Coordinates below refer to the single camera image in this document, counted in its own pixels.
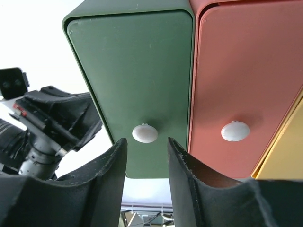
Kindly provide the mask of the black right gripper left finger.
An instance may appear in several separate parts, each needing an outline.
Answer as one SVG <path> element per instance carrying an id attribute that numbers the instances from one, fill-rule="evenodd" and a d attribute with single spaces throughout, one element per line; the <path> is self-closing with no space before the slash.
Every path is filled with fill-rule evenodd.
<path id="1" fill-rule="evenodd" d="M 127 140 L 122 138 L 104 154 L 55 181 L 2 176 L 1 226 L 118 226 L 126 161 Z"/>

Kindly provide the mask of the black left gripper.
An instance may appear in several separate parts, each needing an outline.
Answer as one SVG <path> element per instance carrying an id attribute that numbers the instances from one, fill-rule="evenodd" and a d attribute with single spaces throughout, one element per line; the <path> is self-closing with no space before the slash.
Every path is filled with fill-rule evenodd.
<path id="1" fill-rule="evenodd" d="M 66 151 L 78 151 L 102 128 L 89 92 L 71 94 L 54 86 L 27 92 L 14 103 L 21 116 Z"/>

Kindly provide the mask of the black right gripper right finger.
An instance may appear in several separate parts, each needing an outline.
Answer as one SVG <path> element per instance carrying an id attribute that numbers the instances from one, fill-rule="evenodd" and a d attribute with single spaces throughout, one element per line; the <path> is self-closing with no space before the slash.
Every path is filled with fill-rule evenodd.
<path id="1" fill-rule="evenodd" d="M 300 227 L 303 183 L 224 176 L 168 139 L 169 184 L 178 227 Z"/>

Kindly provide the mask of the green top drawer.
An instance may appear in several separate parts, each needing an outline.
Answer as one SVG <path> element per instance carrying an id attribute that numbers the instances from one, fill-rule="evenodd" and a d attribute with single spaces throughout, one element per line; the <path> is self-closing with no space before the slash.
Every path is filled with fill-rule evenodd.
<path id="1" fill-rule="evenodd" d="M 166 178 L 167 139 L 187 143 L 192 17 L 183 10 L 71 21 L 67 34 L 126 175 Z"/>

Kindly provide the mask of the three-tier drawer organizer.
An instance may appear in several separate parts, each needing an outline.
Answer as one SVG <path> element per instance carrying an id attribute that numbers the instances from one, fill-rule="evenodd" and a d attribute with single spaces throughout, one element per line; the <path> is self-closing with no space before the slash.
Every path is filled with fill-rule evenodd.
<path id="1" fill-rule="evenodd" d="M 86 0 L 62 26 L 127 177 L 168 177 L 173 137 L 231 178 L 302 178 L 302 1 Z"/>

